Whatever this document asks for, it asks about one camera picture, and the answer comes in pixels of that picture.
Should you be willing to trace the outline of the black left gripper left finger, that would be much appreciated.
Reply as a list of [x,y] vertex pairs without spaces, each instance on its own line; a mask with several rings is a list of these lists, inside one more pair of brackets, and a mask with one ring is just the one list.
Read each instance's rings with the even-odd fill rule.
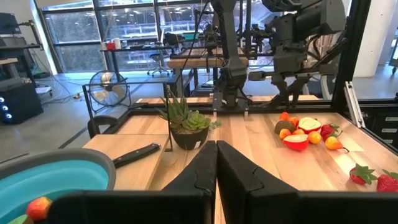
[[217,145],[206,142],[186,168],[163,191],[172,194],[164,223],[213,223],[215,215]]

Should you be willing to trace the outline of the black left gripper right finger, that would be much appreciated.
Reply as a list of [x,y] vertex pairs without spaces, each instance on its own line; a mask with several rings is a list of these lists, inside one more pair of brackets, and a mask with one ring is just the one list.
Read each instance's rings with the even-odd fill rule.
[[217,181],[226,223],[293,223],[297,189],[218,141]]

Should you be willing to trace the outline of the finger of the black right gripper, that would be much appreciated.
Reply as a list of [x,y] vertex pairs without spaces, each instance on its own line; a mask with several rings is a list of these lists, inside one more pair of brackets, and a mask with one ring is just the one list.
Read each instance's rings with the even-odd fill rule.
[[284,103],[286,106],[289,106],[287,83],[284,80],[279,80],[273,82],[273,85],[279,90],[279,94],[275,97],[275,101],[278,101],[279,104]]
[[295,108],[299,100],[300,91],[303,89],[304,84],[308,82],[308,77],[298,78],[291,85],[292,103],[291,107]]

